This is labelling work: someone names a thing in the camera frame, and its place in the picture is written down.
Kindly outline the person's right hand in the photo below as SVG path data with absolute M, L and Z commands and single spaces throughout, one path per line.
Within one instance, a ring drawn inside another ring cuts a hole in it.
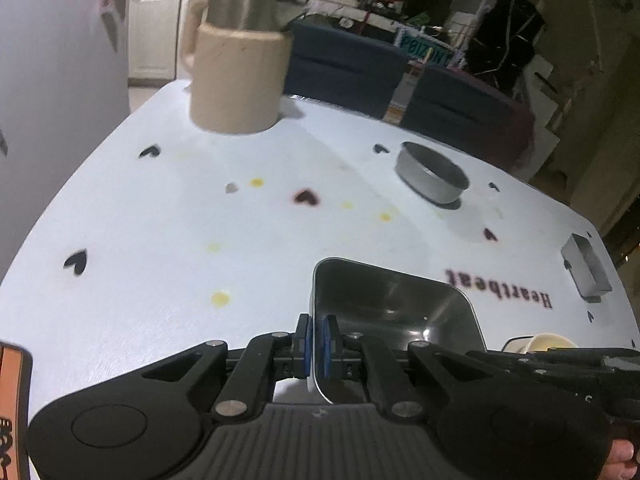
M 631 480 L 639 470 L 638 452 L 625 439 L 614 439 L 599 480 Z

